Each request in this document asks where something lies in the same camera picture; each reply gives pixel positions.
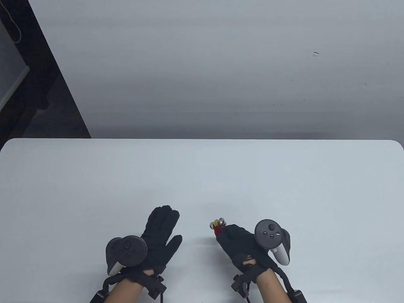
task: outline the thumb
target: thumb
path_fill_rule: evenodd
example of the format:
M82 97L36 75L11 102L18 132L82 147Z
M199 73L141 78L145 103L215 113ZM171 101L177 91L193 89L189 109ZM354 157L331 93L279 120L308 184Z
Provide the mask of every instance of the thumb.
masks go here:
M182 236L176 235L170 240L170 242L167 243L165 247L166 264L171 260L173 255L176 253L179 246L181 245L181 242L182 242Z

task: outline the small toy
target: small toy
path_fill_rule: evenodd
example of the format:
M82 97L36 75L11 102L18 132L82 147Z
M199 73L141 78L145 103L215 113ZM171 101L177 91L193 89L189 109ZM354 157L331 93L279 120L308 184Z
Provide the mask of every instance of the small toy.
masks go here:
M210 223L210 228L213 229L215 236L217 236L223 233L222 228L226 225L226 221L223 218L219 218Z

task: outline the finger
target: finger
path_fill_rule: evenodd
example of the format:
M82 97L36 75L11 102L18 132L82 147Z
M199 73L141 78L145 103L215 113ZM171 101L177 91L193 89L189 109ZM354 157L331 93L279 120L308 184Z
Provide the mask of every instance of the finger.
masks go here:
M173 229L177 224L179 219L179 212L176 210L170 211L166 216L164 222L160 226L160 233L164 236L164 243L167 242L168 238L173 233Z
M246 231L244 228L232 224L223 228L223 235L231 240L235 240L241 236L249 235L250 232Z
M154 219L156 218L156 216L157 216L158 212L160 211L160 209L161 209L161 207L159 206L159 207L156 207L156 208L151 212L149 218L147 219L145 231L150 230L150 228L151 228L151 226L152 226L152 224L153 224L153 221L154 221Z
M153 225L151 226L151 229L154 231L160 230L161 223L164 222L165 218L171 211L171 207L168 205L164 205L161 207L160 211L157 213L155 219L153 220Z
M166 264L171 260L173 255L176 253L178 250L179 246L181 245L182 242L182 236L181 235L176 235L174 236L170 242L165 247L165 252L166 252Z
M232 241L223 234L217 235L216 241L220 244L220 247L224 250L224 252L231 258L231 248L233 246Z

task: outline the forearm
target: forearm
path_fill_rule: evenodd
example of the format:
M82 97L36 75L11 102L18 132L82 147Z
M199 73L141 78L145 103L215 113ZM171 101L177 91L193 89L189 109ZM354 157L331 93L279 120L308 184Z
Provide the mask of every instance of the forearm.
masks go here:
M144 273L150 276L154 274L154 271L145 270ZM115 285L105 303L135 303L142 289L143 286L140 284L124 279Z
M292 303L272 269L258 276L257 285L264 303Z

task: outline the white wall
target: white wall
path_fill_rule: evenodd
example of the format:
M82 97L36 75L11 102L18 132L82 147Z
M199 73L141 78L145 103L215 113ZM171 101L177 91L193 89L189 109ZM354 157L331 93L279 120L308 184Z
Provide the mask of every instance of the white wall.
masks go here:
M404 142L402 0L30 2L93 137Z
M0 110L28 72L29 68L0 21Z

